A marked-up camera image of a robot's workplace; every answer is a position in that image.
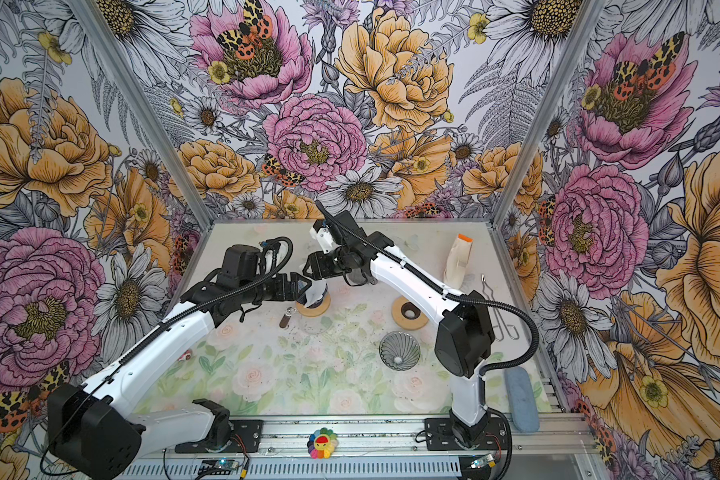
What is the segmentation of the clear glass carafe wooden handle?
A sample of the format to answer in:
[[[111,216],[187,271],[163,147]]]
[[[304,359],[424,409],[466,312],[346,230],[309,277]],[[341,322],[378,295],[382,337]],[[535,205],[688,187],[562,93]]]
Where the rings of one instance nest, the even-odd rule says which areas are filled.
[[[302,333],[318,335],[328,331],[332,327],[332,320],[329,317],[308,317],[302,314],[296,307],[288,307],[282,315],[278,327],[283,330],[294,328]]]

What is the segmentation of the grey glass dripper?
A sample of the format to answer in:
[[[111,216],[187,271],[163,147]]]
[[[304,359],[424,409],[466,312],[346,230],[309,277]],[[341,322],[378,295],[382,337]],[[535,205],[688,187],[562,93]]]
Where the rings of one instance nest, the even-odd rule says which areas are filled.
[[[386,334],[379,343],[378,352],[382,363],[394,371],[410,370],[421,358],[418,341],[403,331]]]

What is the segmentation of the white paper coffee filter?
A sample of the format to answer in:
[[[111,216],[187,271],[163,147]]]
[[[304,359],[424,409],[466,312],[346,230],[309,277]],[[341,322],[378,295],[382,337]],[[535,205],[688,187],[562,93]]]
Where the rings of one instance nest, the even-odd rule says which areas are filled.
[[[313,280],[305,293],[303,305],[307,308],[317,308],[320,306],[328,293],[326,280]]]

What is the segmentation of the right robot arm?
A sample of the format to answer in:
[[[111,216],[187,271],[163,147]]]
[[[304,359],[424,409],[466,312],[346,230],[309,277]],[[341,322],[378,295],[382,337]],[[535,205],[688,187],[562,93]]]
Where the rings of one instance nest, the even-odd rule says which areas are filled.
[[[366,233],[347,212],[315,221],[310,236],[320,250],[307,257],[302,275],[312,285],[299,301],[307,309],[325,306],[326,281],[357,273],[365,284],[382,283],[412,304],[436,327],[435,356],[450,373],[453,436],[461,447],[473,448],[490,417],[479,375],[495,340],[485,298],[449,288],[383,233]]]

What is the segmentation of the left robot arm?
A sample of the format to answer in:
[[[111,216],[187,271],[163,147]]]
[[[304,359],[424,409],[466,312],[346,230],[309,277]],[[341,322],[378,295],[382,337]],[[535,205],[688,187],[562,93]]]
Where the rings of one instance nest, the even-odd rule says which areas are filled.
[[[137,458],[180,444],[224,450],[232,440],[230,413],[209,399],[137,417],[152,385],[191,346],[247,304],[291,302],[310,282],[284,268],[293,255],[287,237],[258,247],[234,245],[221,267],[190,287],[167,317],[117,360],[79,386],[63,384],[47,400],[48,453],[92,479],[114,479]]]

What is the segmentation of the orange white coffee bag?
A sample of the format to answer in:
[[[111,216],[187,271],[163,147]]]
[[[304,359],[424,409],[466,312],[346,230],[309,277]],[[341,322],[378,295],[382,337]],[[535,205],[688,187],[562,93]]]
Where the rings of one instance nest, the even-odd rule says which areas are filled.
[[[458,234],[451,246],[443,272],[443,282],[453,289],[459,289],[466,276],[473,239]]]

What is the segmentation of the colourful flower toy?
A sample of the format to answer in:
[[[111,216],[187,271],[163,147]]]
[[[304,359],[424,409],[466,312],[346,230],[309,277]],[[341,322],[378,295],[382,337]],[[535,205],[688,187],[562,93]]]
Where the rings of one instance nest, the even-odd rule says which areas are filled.
[[[312,459],[328,459],[334,454],[338,444],[336,433],[332,429],[321,427],[308,438],[308,454]]]

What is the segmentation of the green circuit board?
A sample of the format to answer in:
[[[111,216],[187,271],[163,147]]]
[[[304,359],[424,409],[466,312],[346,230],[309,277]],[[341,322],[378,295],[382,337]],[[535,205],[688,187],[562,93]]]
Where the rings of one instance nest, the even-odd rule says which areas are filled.
[[[243,458],[212,458],[201,461],[198,473],[209,475],[231,475],[240,474],[247,466],[247,461]]]

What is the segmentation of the blue grey oval stone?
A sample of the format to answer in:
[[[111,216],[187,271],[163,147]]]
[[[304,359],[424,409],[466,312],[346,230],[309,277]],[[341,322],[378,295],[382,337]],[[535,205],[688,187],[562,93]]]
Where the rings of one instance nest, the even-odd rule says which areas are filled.
[[[522,367],[504,372],[509,411],[517,431],[536,433],[540,430],[539,411],[536,406],[530,376]]]

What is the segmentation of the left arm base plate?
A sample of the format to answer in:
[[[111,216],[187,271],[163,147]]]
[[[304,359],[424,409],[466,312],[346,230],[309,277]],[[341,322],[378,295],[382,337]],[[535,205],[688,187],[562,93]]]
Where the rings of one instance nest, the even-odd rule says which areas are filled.
[[[262,438],[262,420],[232,419],[226,426],[214,426],[202,440],[173,447],[176,453],[257,453]]]

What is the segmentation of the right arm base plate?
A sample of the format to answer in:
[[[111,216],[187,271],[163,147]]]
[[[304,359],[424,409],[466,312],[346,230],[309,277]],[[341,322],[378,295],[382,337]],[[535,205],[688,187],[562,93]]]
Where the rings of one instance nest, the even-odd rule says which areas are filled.
[[[511,441],[508,422],[495,416],[484,418],[482,424],[465,427],[452,418],[430,417],[424,420],[424,430],[417,441],[429,451],[493,451],[506,452]]]

